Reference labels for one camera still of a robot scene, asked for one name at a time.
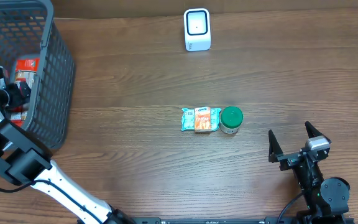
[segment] gray plastic basket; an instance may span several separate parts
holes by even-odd
[[[18,58],[34,55],[39,67],[22,128],[58,149],[67,134],[74,59],[53,22],[49,0],[0,1],[0,65],[11,71]]]

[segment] green lid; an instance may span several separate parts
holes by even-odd
[[[243,115],[240,108],[229,106],[221,115],[221,122],[227,128],[238,128],[242,123]]]

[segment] jar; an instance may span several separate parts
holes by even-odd
[[[242,120],[244,119],[240,108],[229,106],[225,108],[221,115],[221,130],[226,134],[234,134],[239,131]]]

